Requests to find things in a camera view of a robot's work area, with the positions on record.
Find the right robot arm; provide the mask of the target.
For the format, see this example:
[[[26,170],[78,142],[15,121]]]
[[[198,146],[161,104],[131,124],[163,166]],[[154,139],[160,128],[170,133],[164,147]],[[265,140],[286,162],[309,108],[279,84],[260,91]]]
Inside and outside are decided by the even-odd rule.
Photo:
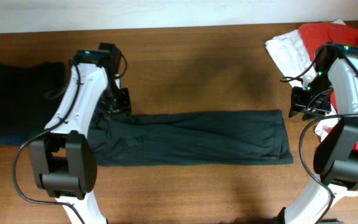
[[[317,49],[311,66],[316,76],[291,91],[289,117],[303,113],[310,119],[300,135],[299,153],[313,125],[329,119],[337,123],[316,148],[313,168],[304,167],[310,183],[282,208],[275,223],[323,223],[338,200],[358,193],[358,48],[328,42]]]

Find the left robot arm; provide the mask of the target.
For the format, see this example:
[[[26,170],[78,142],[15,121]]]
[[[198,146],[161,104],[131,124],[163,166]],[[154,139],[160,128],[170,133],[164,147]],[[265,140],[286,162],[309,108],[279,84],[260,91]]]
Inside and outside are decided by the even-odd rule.
[[[28,143],[36,186],[65,209],[72,223],[108,221],[93,192],[98,168],[87,135],[98,103],[109,114],[131,113],[129,90],[119,85],[124,62],[115,44],[78,50],[70,59],[70,81],[57,111],[44,133]]]

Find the black Nike t-shirt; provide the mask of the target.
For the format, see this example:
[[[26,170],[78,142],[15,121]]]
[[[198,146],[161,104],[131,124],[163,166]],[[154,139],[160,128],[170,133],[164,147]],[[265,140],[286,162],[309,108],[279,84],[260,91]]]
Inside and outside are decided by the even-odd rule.
[[[96,112],[88,142],[100,166],[287,165],[280,110],[142,116]]]

